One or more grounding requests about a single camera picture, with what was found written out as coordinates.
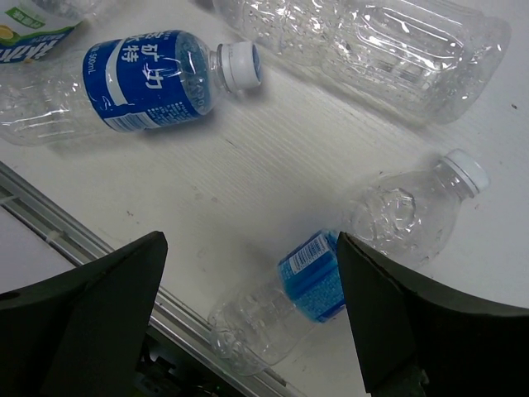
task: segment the bottle cap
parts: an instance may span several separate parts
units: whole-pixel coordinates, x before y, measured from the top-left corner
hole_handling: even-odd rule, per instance
[[[469,186],[475,196],[490,185],[487,172],[467,152],[455,149],[441,159]]]
[[[220,46],[222,72],[230,91],[254,88],[261,84],[261,63],[255,44],[242,41]]]

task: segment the water bottle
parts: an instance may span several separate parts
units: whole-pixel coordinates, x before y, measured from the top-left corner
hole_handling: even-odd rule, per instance
[[[488,188],[487,173],[462,150],[433,170],[386,176],[346,211],[342,230],[401,265],[417,269],[439,254],[454,229],[463,200]]]
[[[452,122],[484,90],[508,23],[446,0],[213,0],[281,64],[408,122]]]
[[[455,150],[433,170],[375,181],[356,205],[347,205],[336,230],[416,269],[445,246],[461,202],[488,185],[479,164]],[[316,233],[268,275],[247,280],[213,308],[211,344],[234,371],[252,375],[276,364],[315,325],[344,308],[337,238],[332,230]]]
[[[7,66],[0,134],[34,146],[170,126],[205,116],[223,93],[256,87],[260,79],[259,55],[249,41],[217,51],[184,31],[107,41],[67,59]]]
[[[208,317],[211,344],[232,370],[254,375],[278,363],[345,307],[337,241],[337,232],[322,230],[268,274],[219,300]]]
[[[104,23],[126,0],[0,0],[0,63],[40,60],[83,20]]]

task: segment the black plastic part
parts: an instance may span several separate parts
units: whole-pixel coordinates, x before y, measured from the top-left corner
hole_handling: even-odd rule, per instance
[[[153,232],[1,294],[0,395],[129,395],[166,255],[163,233]]]
[[[406,396],[527,395],[529,309],[442,285],[344,233],[338,266],[373,396],[403,395],[410,379]]]

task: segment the bottle neck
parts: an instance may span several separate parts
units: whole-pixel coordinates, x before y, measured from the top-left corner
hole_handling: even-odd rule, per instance
[[[446,190],[455,192],[461,201],[467,198],[473,198],[474,193],[469,186],[457,175],[457,173],[444,162],[439,162],[434,172],[437,178]]]
[[[221,45],[218,46],[217,51],[211,51],[209,54],[209,66],[211,75],[213,77],[213,84],[221,91],[230,93],[230,89],[226,84],[224,77],[224,70],[222,69]]]

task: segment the white table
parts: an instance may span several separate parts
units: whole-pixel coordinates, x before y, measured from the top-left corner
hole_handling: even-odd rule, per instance
[[[273,266],[326,224],[326,209],[352,184],[381,170],[425,166],[431,155],[460,147],[493,184],[464,203],[448,247],[422,271],[529,307],[529,2],[458,2],[510,21],[512,41],[481,98],[450,125],[407,131],[267,69],[258,93],[226,101],[204,122],[174,133],[36,148],[1,143],[0,160],[114,247],[165,232],[163,286],[206,317],[226,289]],[[131,0],[119,22],[79,44],[174,28],[211,46],[232,38],[195,3]],[[309,397],[329,389],[365,393],[344,314],[274,370]]]

